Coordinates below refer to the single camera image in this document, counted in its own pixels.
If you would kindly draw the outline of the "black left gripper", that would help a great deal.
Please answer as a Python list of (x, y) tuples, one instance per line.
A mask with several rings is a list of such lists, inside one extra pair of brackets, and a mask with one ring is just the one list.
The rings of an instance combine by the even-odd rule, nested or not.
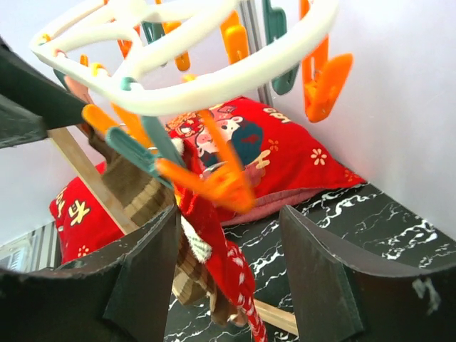
[(93, 135), (82, 119), (85, 103), (50, 81), (1, 41), (1, 147), (44, 140), (47, 132), (76, 125)]

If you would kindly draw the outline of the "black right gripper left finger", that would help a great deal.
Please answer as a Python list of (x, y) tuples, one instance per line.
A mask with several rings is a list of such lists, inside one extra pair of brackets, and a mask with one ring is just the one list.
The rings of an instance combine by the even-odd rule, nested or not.
[(134, 318), (132, 328), (110, 307), (120, 273), (145, 239), (142, 227), (57, 269), (1, 271), (3, 341), (162, 341), (169, 301), (157, 317)]

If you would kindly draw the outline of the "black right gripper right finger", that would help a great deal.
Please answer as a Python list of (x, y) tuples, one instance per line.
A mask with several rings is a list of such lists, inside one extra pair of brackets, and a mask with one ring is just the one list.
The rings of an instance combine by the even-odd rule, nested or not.
[(302, 341), (455, 339), (454, 264), (420, 269), (384, 259), (290, 206), (279, 226)]

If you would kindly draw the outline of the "pink clothes peg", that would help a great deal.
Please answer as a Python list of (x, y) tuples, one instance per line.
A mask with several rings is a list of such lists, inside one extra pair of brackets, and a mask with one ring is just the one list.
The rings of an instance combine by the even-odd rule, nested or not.
[(61, 98), (56, 101), (62, 112), (69, 115), (66, 125), (75, 125), (81, 132), (88, 134), (91, 126), (81, 116), (81, 111), (85, 104), (94, 104), (88, 87), (55, 68), (53, 72), (62, 86), (67, 90), (66, 93), (59, 90)]

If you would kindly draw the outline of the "brown striped sock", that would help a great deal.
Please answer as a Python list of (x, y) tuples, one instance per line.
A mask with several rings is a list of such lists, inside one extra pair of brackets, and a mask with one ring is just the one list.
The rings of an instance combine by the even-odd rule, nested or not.
[(88, 143), (105, 158), (108, 164), (114, 161), (118, 156), (117, 152), (114, 151), (114, 149), (112, 149), (92, 128), (88, 131)]
[(181, 304), (207, 296), (211, 319), (226, 326), (237, 310), (194, 256), (177, 223), (179, 214), (165, 215), (175, 202), (172, 191), (117, 153), (106, 162), (104, 185), (120, 200), (126, 215), (147, 230), (120, 273), (120, 288), (110, 307), (120, 311), (127, 328), (132, 328), (134, 318), (157, 317), (172, 294)]

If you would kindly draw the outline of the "red patterned sock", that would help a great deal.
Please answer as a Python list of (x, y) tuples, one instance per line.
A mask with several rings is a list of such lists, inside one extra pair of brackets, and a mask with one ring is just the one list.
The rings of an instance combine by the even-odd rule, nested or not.
[(249, 324), (255, 341), (267, 341), (266, 326), (254, 305), (255, 280), (238, 245), (225, 238), (214, 205), (193, 191), (175, 186), (186, 240), (208, 271), (206, 283), (212, 320), (224, 326)]

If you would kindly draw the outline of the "white plastic clip hanger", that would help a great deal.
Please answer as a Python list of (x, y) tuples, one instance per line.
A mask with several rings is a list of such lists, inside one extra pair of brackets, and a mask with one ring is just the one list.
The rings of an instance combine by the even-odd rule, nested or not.
[[(115, 40), (124, 59), (111, 78), (130, 76), (138, 82), (169, 61), (174, 61), (180, 71), (187, 71), (189, 49), (213, 30), (220, 30), (237, 5), (236, 1), (83, 1), (47, 24), (30, 47), (42, 62), (104, 95), (105, 86), (100, 82), (109, 75), (97, 64), (72, 61), (68, 52)], [(317, 1), (295, 27), (276, 41), (282, 43), (283, 52), (270, 44), (219, 71), (170, 86), (173, 102), (169, 108), (173, 111), (168, 115), (230, 100), (293, 68), (327, 36), (337, 11), (337, 1)]]

